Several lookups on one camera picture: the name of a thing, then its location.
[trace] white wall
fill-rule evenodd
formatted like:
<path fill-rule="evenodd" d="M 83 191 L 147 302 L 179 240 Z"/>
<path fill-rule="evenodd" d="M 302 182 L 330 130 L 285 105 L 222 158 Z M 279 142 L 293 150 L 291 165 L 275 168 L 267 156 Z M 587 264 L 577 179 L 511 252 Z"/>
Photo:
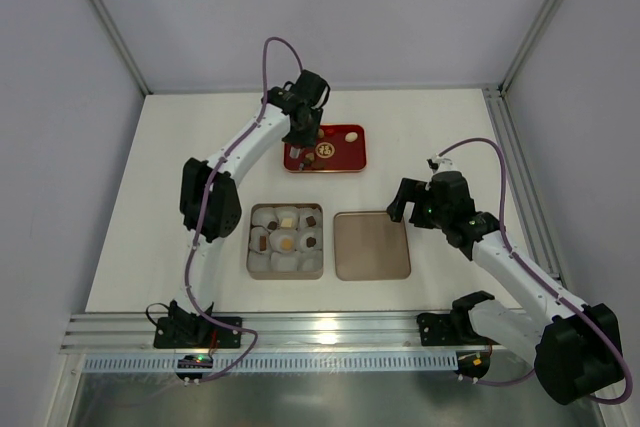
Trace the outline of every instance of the white wall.
<path fill-rule="evenodd" d="M 0 0 L 0 412 L 41 425 L 142 98 L 85 0 Z"/>
<path fill-rule="evenodd" d="M 495 83 L 542 0 L 105 2 L 153 91 L 224 91 L 258 87 L 270 35 L 334 87 Z M 288 62 L 272 73 L 290 72 Z"/>
<path fill-rule="evenodd" d="M 565 0 L 510 94 L 569 280 L 618 315 L 636 381 L 639 99 L 640 0 Z"/>

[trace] white table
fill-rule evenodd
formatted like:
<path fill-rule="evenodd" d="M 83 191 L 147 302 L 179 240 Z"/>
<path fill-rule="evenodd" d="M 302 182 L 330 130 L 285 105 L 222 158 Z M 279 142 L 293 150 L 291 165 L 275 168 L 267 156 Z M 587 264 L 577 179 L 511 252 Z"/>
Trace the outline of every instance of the white table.
<path fill-rule="evenodd" d="M 182 167 L 205 159 L 251 117 L 259 93 L 147 97 L 87 304 L 88 312 L 141 312 L 168 302 L 181 285 L 190 234 L 178 210 Z M 227 238 L 216 267 L 215 310 L 228 312 L 447 309 L 456 298 L 511 296 L 486 272 L 450 247 L 442 233 L 407 225 L 412 272 L 398 281 L 343 282 L 335 275 L 333 217 L 343 211 L 384 210 L 402 177 L 428 179 L 426 159 L 472 136 L 494 139 L 482 92 L 386 90 L 332 92 L 324 123 L 365 129 L 367 167 L 354 174 L 291 174 L 274 145 L 247 174 L 239 193 L 243 219 Z M 479 210 L 497 215 L 499 167 L 484 145 L 451 154 Z M 318 203 L 324 210 L 324 275 L 319 280 L 258 281 L 245 262 L 246 213 L 256 203 Z M 511 193 L 510 234 L 524 246 Z"/>

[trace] purple cable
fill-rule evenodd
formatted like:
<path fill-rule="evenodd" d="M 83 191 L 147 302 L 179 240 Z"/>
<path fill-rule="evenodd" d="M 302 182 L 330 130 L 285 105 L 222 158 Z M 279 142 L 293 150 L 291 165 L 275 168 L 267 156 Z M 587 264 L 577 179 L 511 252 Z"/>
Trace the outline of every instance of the purple cable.
<path fill-rule="evenodd" d="M 579 307 L 573 305 L 564 297 L 558 296 L 555 289 L 550 284 L 548 284 L 542 277 L 540 277 L 531 267 L 529 267 L 529 265 L 524 261 L 522 257 L 520 257 L 520 255 L 518 255 L 517 252 L 513 251 L 513 246 L 511 245 L 511 243 L 509 242 L 509 238 L 507 237 L 507 229 L 504 223 L 504 206 L 505 206 L 505 201 L 507 196 L 507 167 L 504 160 L 504 154 L 502 153 L 502 150 L 500 149 L 498 144 L 496 144 L 492 140 L 485 139 L 482 137 L 473 137 L 471 139 L 462 140 L 456 144 L 453 144 L 450 147 L 447 147 L 438 155 L 442 157 L 448 152 L 451 152 L 452 150 L 462 145 L 470 144 L 472 142 L 482 142 L 485 144 L 489 144 L 491 147 L 493 147 L 493 150 L 495 150 L 498 156 L 498 161 L 500 162 L 500 210 L 499 210 L 498 220 L 500 222 L 500 235 L 502 236 L 502 241 L 504 242 L 505 247 L 509 251 L 509 254 L 515 259 L 515 261 L 520 265 L 520 267 L 522 267 L 524 271 L 527 274 L 529 274 L 543 289 L 545 289 L 549 294 L 555 297 L 558 302 L 560 302 L 562 305 L 564 305 L 569 310 L 571 310 L 574 314 L 576 314 L 585 324 L 587 324 L 591 328 L 591 330 L 593 330 L 593 332 L 600 338 L 600 340 L 602 340 L 605 346 L 611 351 L 611 354 L 615 358 L 616 362 L 618 362 L 618 364 L 622 368 L 626 385 L 625 385 L 624 392 L 619 397 L 615 399 L 600 399 L 598 397 L 590 395 L 589 399 L 593 400 L 594 402 L 598 402 L 600 404 L 605 404 L 605 405 L 617 405 L 625 402 L 626 400 L 629 399 L 629 397 L 631 397 L 631 393 L 633 392 L 633 377 L 631 375 L 631 371 L 629 370 L 629 366 L 625 362 L 620 351 L 613 344 L 613 342 L 611 342 L 609 337 L 607 337 L 606 334 L 602 332 L 602 330 L 589 317 L 587 317 L 586 314 L 584 314 L 584 312 L 582 312 L 582 310 L 580 310 Z M 525 380 L 531 378 L 534 375 L 534 373 L 535 371 L 532 369 L 529 373 L 527 373 L 525 376 L 519 379 L 515 379 L 507 382 L 492 382 L 488 380 L 478 380 L 477 383 L 480 385 L 488 385 L 492 387 L 508 387 L 510 385 L 515 385 L 520 382 L 524 382 Z"/>
<path fill-rule="evenodd" d="M 209 178 L 207 179 L 207 182 L 205 183 L 205 186 L 204 186 L 204 192 L 202 195 L 202 205 L 200 207 L 200 215 L 198 216 L 198 223 L 196 224 L 196 230 L 193 236 L 191 250 L 189 252 L 189 256 L 187 257 L 187 262 L 184 269 L 185 290 L 187 293 L 187 297 L 189 298 L 189 301 L 191 302 L 191 305 L 196 310 L 196 312 L 198 312 L 198 314 L 200 314 L 205 320 L 207 320 L 208 322 L 218 327 L 222 327 L 224 329 L 238 331 L 246 334 L 251 334 L 253 335 L 253 340 L 251 341 L 251 344 L 249 344 L 249 347 L 247 347 L 247 349 L 242 354 L 240 354 L 236 360 L 231 362 L 231 364 L 229 364 L 227 367 L 220 370 L 219 372 L 216 372 L 214 374 L 211 374 L 203 378 L 201 383 L 210 382 L 212 380 L 216 380 L 224 376 L 227 372 L 229 372 L 231 369 L 236 367 L 240 362 L 242 362 L 242 360 L 247 355 L 249 355 L 249 353 L 253 350 L 256 343 L 258 342 L 258 332 L 256 332 L 255 330 L 226 324 L 224 322 L 220 322 L 219 320 L 214 319 L 210 315 L 207 315 L 207 313 L 202 309 L 202 307 L 198 305 L 198 301 L 196 300 L 195 296 L 191 292 L 191 282 L 189 281 L 189 276 L 191 273 L 191 264 L 193 263 L 193 257 L 196 253 L 196 249 L 198 248 L 198 240 L 200 238 L 200 233 L 202 232 L 202 225 L 204 224 L 204 217 L 207 210 L 207 203 L 209 202 L 209 191 L 211 190 L 213 179 L 218 173 L 218 171 L 220 170 L 220 168 L 222 167 L 222 165 L 227 161 L 227 158 L 229 157 L 229 155 L 231 155 L 231 153 L 251 134 L 251 132 L 253 132 L 256 128 L 258 128 L 258 125 L 262 121 L 264 117 L 264 113 L 267 109 L 267 93 L 268 93 L 267 52 L 269 50 L 269 44 L 274 41 L 280 42 L 289 48 L 289 50 L 293 53 L 294 57 L 296 58 L 296 61 L 298 62 L 298 67 L 302 71 L 302 61 L 300 60 L 300 56 L 298 55 L 296 50 L 293 48 L 293 46 L 289 42 L 287 42 L 286 40 L 280 37 L 269 37 L 265 41 L 264 47 L 262 48 L 262 106 L 260 107 L 260 111 L 258 113 L 258 117 L 256 118 L 256 121 L 253 124 L 251 124 L 251 126 L 249 126 L 249 128 L 246 131 L 240 134 L 238 138 L 229 146 L 229 148 L 224 152 L 222 157 L 220 157 L 217 164 L 213 167 L 213 170 L 209 174 Z"/>

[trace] purple hose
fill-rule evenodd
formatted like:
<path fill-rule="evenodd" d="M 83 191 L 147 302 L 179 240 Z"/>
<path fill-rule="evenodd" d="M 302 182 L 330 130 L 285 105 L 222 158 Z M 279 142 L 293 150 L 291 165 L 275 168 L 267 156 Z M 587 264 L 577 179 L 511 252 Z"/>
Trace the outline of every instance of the purple hose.
<path fill-rule="evenodd" d="M 618 364 L 622 368 L 626 385 L 625 385 L 624 392 L 619 397 L 615 399 L 600 399 L 598 397 L 590 395 L 589 399 L 593 400 L 594 402 L 598 402 L 600 404 L 605 404 L 605 405 L 617 405 L 625 402 L 626 400 L 629 399 L 629 397 L 631 397 L 631 393 L 633 392 L 633 377 L 631 375 L 631 371 L 629 370 L 629 366 L 625 362 L 620 351 L 616 348 L 615 345 L 613 345 L 613 342 L 611 342 L 609 337 L 607 337 L 606 334 L 602 332 L 602 330 L 589 317 L 587 317 L 582 312 L 582 310 L 580 310 L 579 307 L 573 305 L 564 297 L 558 296 L 555 289 L 550 284 L 548 284 L 542 277 L 540 277 L 540 275 L 538 275 L 531 267 L 529 267 L 529 265 L 527 265 L 527 263 L 522 259 L 522 257 L 520 257 L 520 255 L 518 255 L 517 252 L 513 251 L 513 246 L 511 245 L 511 243 L 509 242 L 509 238 L 507 237 L 507 230 L 504 223 L 504 205 L 505 205 L 506 196 L 507 196 L 507 167 L 504 160 L 504 154 L 502 153 L 502 150 L 500 149 L 498 144 L 496 144 L 494 141 L 489 139 L 485 139 L 482 137 L 474 137 L 474 138 L 466 139 L 456 144 L 453 144 L 451 147 L 446 148 L 445 150 L 440 152 L 440 154 L 438 155 L 442 157 L 448 152 L 451 152 L 452 150 L 462 145 L 470 144 L 472 142 L 482 142 L 485 144 L 489 144 L 491 147 L 493 147 L 493 150 L 495 150 L 496 154 L 498 155 L 498 161 L 500 162 L 500 210 L 499 210 L 500 234 L 502 236 L 502 241 L 504 242 L 506 249 L 509 251 L 509 254 L 515 259 L 515 261 L 520 265 L 520 267 L 522 267 L 524 271 L 527 274 L 529 274 L 543 289 L 545 289 L 549 294 L 555 297 L 558 302 L 560 302 L 562 305 L 564 305 L 569 310 L 571 310 L 574 314 L 576 314 L 585 324 L 587 324 L 593 330 L 593 332 L 595 332 L 595 334 L 600 338 L 600 340 L 602 340 L 604 345 L 611 351 L 611 354 L 613 354 L 613 357 L 616 359 L 616 362 L 618 362 Z M 492 382 L 488 380 L 478 380 L 477 383 L 480 385 L 488 385 L 492 387 L 508 387 L 510 385 L 515 385 L 520 382 L 524 382 L 525 380 L 531 378 L 534 373 L 535 371 L 531 370 L 525 376 L 519 379 L 510 380 L 507 382 Z"/>
<path fill-rule="evenodd" d="M 298 55 L 296 50 L 293 48 L 293 46 L 289 42 L 287 42 L 284 39 L 281 39 L 280 37 L 269 37 L 265 41 L 264 47 L 262 48 L 262 106 L 260 107 L 260 111 L 258 113 L 258 117 L 256 118 L 256 121 L 253 124 L 251 124 L 246 131 L 244 131 L 240 136 L 238 136 L 238 138 L 229 146 L 229 148 L 224 152 L 222 157 L 220 157 L 220 159 L 218 160 L 216 165 L 213 167 L 213 170 L 211 171 L 211 174 L 209 174 L 209 178 L 207 179 L 207 182 L 205 183 L 205 186 L 204 186 L 204 192 L 203 192 L 203 195 L 202 195 L 202 205 L 200 207 L 200 215 L 198 216 L 198 223 L 196 224 L 196 230 L 195 230 L 195 233 L 194 233 L 194 236 L 193 236 L 193 242 L 192 242 L 191 250 L 189 252 L 189 256 L 187 257 L 187 262 L 186 262 L 185 269 L 184 269 L 184 286 L 185 286 L 185 290 L 186 290 L 186 293 L 187 293 L 187 297 L 189 298 L 189 301 L 191 302 L 191 305 L 196 310 L 196 312 L 198 312 L 198 314 L 200 314 L 208 322 L 210 322 L 210 323 L 212 323 L 212 324 L 214 324 L 214 325 L 216 325 L 218 327 L 222 327 L 222 328 L 228 329 L 228 330 L 234 330 L 234 331 L 242 332 L 242 333 L 245 333 L 245 334 L 251 334 L 251 335 L 253 335 L 253 340 L 251 341 L 251 344 L 249 344 L 249 347 L 247 347 L 247 349 L 242 354 L 240 354 L 236 360 L 234 360 L 231 364 L 229 364 L 227 367 L 225 367 L 221 371 L 216 372 L 214 374 L 211 374 L 211 375 L 203 378 L 201 382 L 210 382 L 212 380 L 216 380 L 216 379 L 219 379 L 220 377 L 224 376 L 227 372 L 229 372 L 231 369 L 236 367 L 240 362 L 242 362 L 242 360 L 247 355 L 249 355 L 249 353 L 253 350 L 253 348 L 255 347 L 256 343 L 258 342 L 258 332 L 256 332 L 255 330 L 247 329 L 247 328 L 243 328 L 243 327 L 237 327 L 237 326 L 230 325 L 230 324 L 226 324 L 224 322 L 220 322 L 219 320 L 214 319 L 210 315 L 207 315 L 204 312 L 204 310 L 202 309 L 202 307 L 200 307 L 198 305 L 198 301 L 196 300 L 195 296 L 191 292 L 191 282 L 189 281 L 189 276 L 190 276 L 190 273 L 191 273 L 191 264 L 193 263 L 193 257 L 194 257 L 194 255 L 196 253 L 196 249 L 198 248 L 198 240 L 200 239 L 200 233 L 202 232 L 202 225 L 204 224 L 204 217 L 205 217 L 205 213 L 207 211 L 207 203 L 209 202 L 209 191 L 211 190 L 211 185 L 213 184 L 213 179 L 216 176 L 216 174 L 218 173 L 218 171 L 220 170 L 220 168 L 222 167 L 222 165 L 226 162 L 226 160 L 229 157 L 229 155 L 231 155 L 231 153 L 242 143 L 242 141 L 244 141 L 251 134 L 251 132 L 253 132 L 258 127 L 258 125 L 262 121 L 262 119 L 264 117 L 264 113 L 265 113 L 265 111 L 267 109 L 267 93 L 268 93 L 267 92 L 267 89 L 268 89 L 268 85 L 267 85 L 267 52 L 269 50 L 269 44 L 271 42 L 274 42 L 274 41 L 275 42 L 280 42 L 280 43 L 286 45 L 289 48 L 289 50 L 291 50 L 291 52 L 293 53 L 294 57 L 296 58 L 296 61 L 298 62 L 298 67 L 302 71 L 302 61 L 300 60 L 300 56 Z"/>

